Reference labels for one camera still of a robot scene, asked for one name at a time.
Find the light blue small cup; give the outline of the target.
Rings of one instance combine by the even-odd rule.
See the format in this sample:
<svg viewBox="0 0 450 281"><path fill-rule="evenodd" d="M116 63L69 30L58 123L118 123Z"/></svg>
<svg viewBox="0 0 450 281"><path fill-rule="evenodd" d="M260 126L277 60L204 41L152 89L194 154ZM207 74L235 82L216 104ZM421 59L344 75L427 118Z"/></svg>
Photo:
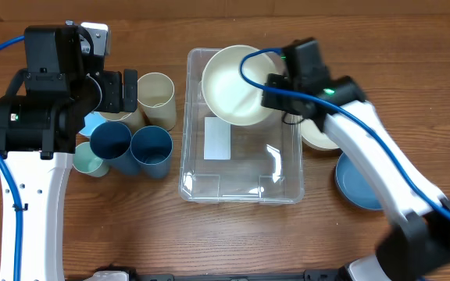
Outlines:
<svg viewBox="0 0 450 281"><path fill-rule="evenodd" d="M106 119L99 112L91 112L84 117L84 128L79 131L79 134L90 138L94 130L106 122Z"/></svg>

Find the cream bowl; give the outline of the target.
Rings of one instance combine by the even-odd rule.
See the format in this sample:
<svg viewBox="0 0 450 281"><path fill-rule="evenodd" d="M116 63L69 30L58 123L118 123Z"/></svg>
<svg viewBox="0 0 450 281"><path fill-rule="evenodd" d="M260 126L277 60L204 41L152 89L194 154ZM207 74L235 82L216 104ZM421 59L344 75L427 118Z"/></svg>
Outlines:
<svg viewBox="0 0 450 281"><path fill-rule="evenodd" d="M209 109L235 126L254 126L273 113L261 105L263 91L241 77L264 84L269 74L279 73L266 54L247 59L240 67L241 60L256 51L247 45L226 47L208 61L202 73L202 94Z"/></svg>
<svg viewBox="0 0 450 281"><path fill-rule="evenodd" d="M325 134L322 133L311 119L304 119L300 123L302 141L309 147L318 151L333 151L339 147Z"/></svg>

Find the dark blue bowl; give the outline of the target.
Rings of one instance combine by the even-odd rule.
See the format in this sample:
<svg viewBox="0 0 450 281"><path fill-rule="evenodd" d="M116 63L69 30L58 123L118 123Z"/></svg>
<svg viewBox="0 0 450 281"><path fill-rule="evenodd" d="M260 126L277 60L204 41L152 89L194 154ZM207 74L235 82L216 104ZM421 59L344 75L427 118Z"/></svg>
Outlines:
<svg viewBox="0 0 450 281"><path fill-rule="evenodd" d="M334 181L339 192L352 205L370 211L383 210L372 188L346 154L337 161Z"/></svg>

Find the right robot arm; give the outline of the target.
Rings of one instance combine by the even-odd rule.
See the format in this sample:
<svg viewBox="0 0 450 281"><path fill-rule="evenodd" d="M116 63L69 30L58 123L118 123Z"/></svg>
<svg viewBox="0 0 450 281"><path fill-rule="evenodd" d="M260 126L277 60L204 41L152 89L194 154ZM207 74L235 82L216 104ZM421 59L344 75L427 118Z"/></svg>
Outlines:
<svg viewBox="0 0 450 281"><path fill-rule="evenodd" d="M262 105L311 119L352 161L376 195L390 233L340 280L419 280L450 263L450 199L423 176L385 130L363 89L334 79L317 40L274 48L286 70L262 84Z"/></svg>

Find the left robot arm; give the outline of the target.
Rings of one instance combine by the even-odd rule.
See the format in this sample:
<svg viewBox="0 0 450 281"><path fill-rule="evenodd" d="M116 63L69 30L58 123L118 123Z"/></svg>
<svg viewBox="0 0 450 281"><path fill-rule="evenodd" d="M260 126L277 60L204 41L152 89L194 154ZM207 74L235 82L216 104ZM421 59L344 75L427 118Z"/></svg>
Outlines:
<svg viewBox="0 0 450 281"><path fill-rule="evenodd" d="M1 280L61 280L64 200L91 112L133 112L137 73L107 71L109 28L26 28L27 64L0 98Z"/></svg>

